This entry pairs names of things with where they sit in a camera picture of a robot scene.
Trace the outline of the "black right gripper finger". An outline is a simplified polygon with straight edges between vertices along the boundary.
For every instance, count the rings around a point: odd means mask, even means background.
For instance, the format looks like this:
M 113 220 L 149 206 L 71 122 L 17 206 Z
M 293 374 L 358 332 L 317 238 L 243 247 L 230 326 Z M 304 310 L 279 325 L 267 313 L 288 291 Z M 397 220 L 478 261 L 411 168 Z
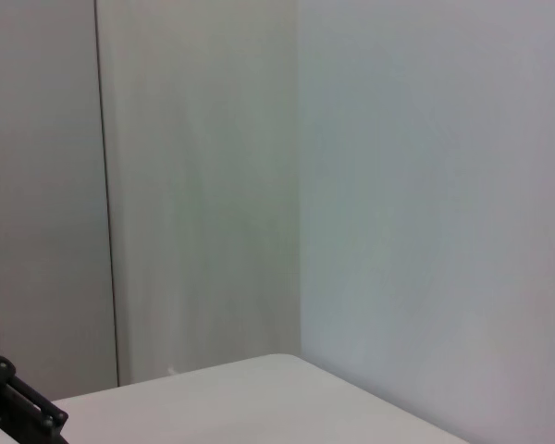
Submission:
M 20 444 L 67 444 L 62 429 L 68 414 L 16 375 L 0 356 L 0 429 Z

